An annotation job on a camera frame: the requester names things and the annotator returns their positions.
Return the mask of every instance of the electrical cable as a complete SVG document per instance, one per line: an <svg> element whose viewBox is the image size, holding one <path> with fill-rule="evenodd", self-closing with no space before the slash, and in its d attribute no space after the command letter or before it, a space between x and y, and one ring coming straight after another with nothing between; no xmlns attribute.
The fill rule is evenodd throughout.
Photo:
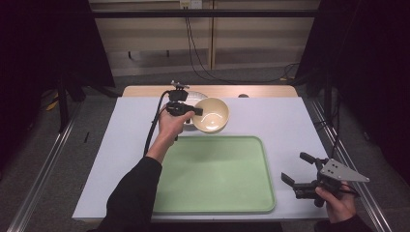
<svg viewBox="0 0 410 232"><path fill-rule="evenodd" d="M340 94L337 94L337 105L335 107L335 111L337 112L337 126L336 126L336 138L334 142L334 146L330 155L330 159L332 159L335 156L335 150L338 145L338 142L340 141L340 103L341 103L341 96Z"/></svg>
<svg viewBox="0 0 410 232"><path fill-rule="evenodd" d="M199 54L198 54L197 49L196 49L195 41L193 40L192 30L191 30L191 27L190 27L190 19L189 19L188 17L186 17L186 24L187 24L187 34L188 34L189 46L190 46L190 42L192 42L194 52L195 52L195 54L196 54L196 57L197 57L197 59L198 59L198 61L199 61L199 64L200 64L202 70L203 70L206 74L208 74L210 77L213 78L213 79L208 79L208 78L206 78L206 77L200 75L200 74L196 71L195 67L193 66L193 61L192 61L192 56L191 56L191 46L190 46L190 64L191 64L192 69L193 69L193 71L195 72L195 74L198 75L198 76L199 76L200 78L202 78L202 79L209 80L209 81L219 80L219 81L226 82L226 83L228 83L228 84L236 84L235 82L240 82L240 83L270 83L270 82L274 82L274 81L280 80L280 79L282 79L282 78L284 78L284 77L288 78L288 77L289 77L288 74L290 73L290 71L292 71L293 67L295 67L295 66L297 66L297 65L300 64L300 63L293 63L293 64L289 64L289 65L285 66L285 67L284 67L284 71L283 71L283 75L282 75L281 77L274 78L274 79L271 79L271 80L251 81L251 80L225 80L225 79L218 78L218 77L216 77L216 76L210 74L210 73L204 68L204 66L202 65L201 59L199 58Z"/></svg>
<svg viewBox="0 0 410 232"><path fill-rule="evenodd" d="M349 185L346 185L346 184L342 184L342 185L348 187L350 190L339 189L338 191L343 192L343 193L353 194L356 197L360 197L359 192L355 188L353 188Z"/></svg>
<svg viewBox="0 0 410 232"><path fill-rule="evenodd" d="M157 111L156 111L155 116L154 116L154 120L151 122L152 123L151 128L150 128L150 131L148 132L147 140L145 141L144 157L148 153L148 149L150 148L151 139L153 137L155 127L157 126L157 122L160 118L161 113L163 112L163 110L161 110L161 112L160 112L160 108L161 108L161 105L162 105L162 99L166 94L169 94L169 93L170 93L170 91L167 90L167 91L163 92L161 97L160 97L160 102L158 103L158 107L157 107Z"/></svg>
<svg viewBox="0 0 410 232"><path fill-rule="evenodd" d="M331 120L325 119L325 120L322 120L322 121L313 122L313 124L315 126L323 124L323 125L321 125L320 128L316 128L316 131L320 131L320 130L322 130L323 128L325 128L327 126L332 126L333 125L333 123L332 123L333 120L336 118L336 116L338 116L339 106L340 106L340 101L337 100L337 106L335 106L335 108L334 108L334 111L333 111L332 116L331 116Z"/></svg>
<svg viewBox="0 0 410 232"><path fill-rule="evenodd" d="M220 81L226 82L226 83L228 83L228 84L235 84L235 83L232 83L232 82L230 82L230 81L227 81L227 80L223 80L223 79L219 79L219 78L217 78L217 77L214 77L213 75L211 75L210 73L208 73L208 72L205 70L205 68L204 68L203 65L202 65L201 59L199 58L199 55L198 55L198 52L197 52L197 49L196 49L196 45L195 45L195 41L193 40L192 31L191 31L191 29L190 29L190 19L189 19L188 17L186 17L186 18L185 18L185 22L186 22L186 24L187 24L188 44L189 44L189 46L190 46L190 42L192 42L193 49L194 49L194 51L195 51L195 53L196 53L196 57L197 57L197 59L198 59L198 61L199 61L200 66L202 67L203 71L205 71L205 73L208 74L209 76L211 76L213 79L208 79L208 78L206 78L206 77L200 75L200 74L196 71L196 69L195 69L195 67L194 67L194 65L193 65L193 61L192 61L192 52L191 52L191 46L190 46L190 65L192 66L192 69L193 69L193 71L195 72L195 74L196 74L197 76L199 76L200 78L204 79L204 80L209 80L209 81L220 80Z"/></svg>

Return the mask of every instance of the white table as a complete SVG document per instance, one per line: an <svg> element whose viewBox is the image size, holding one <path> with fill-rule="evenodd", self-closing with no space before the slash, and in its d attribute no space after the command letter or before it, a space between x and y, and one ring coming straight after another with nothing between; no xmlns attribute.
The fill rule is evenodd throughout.
<svg viewBox="0 0 410 232"><path fill-rule="evenodd" d="M316 178L315 166L299 159L300 152L322 159L327 157L302 99L222 99L229 106L231 116L225 129L218 135L254 135L264 143L277 200L274 210L266 214L153 215L153 222L326 218L324 208L316 208L311 199L296 199L291 187L280 179L281 172L288 174L297 183L309 183ZM158 101L159 97L118 99L73 218L95 221L105 216L108 196L121 178L142 158ZM198 130L185 130L181 135L212 136Z"/></svg>

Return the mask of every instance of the metal bracket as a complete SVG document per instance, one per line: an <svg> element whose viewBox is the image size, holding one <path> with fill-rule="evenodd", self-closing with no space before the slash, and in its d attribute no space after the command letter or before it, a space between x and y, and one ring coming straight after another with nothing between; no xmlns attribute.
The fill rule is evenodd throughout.
<svg viewBox="0 0 410 232"><path fill-rule="evenodd" d="M190 88L189 85L184 85L184 84L181 84L180 82L175 83L174 80L171 81L171 85L173 85L176 89L184 89L184 88L189 89Z"/></svg>
<svg viewBox="0 0 410 232"><path fill-rule="evenodd" d="M338 181L369 182L370 179L334 159L329 159L320 174Z"/></svg>

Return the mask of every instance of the white bowl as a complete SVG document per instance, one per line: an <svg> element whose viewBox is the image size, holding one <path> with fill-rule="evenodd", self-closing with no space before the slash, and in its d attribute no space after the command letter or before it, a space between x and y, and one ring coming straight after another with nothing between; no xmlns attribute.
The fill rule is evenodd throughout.
<svg viewBox="0 0 410 232"><path fill-rule="evenodd" d="M220 99L208 98L199 101L195 108L202 108L202 116L194 115L192 122L196 128L206 133L222 131L229 119L229 107Z"/></svg>

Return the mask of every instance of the power outlet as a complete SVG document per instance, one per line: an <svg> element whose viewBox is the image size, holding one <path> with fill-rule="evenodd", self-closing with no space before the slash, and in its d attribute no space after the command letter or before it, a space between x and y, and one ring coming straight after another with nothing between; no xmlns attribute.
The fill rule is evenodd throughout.
<svg viewBox="0 0 410 232"><path fill-rule="evenodd" d="M180 9L190 9L190 0L180 0Z"/></svg>
<svg viewBox="0 0 410 232"><path fill-rule="evenodd" d="M201 10L202 9L202 0L190 0L190 8Z"/></svg>

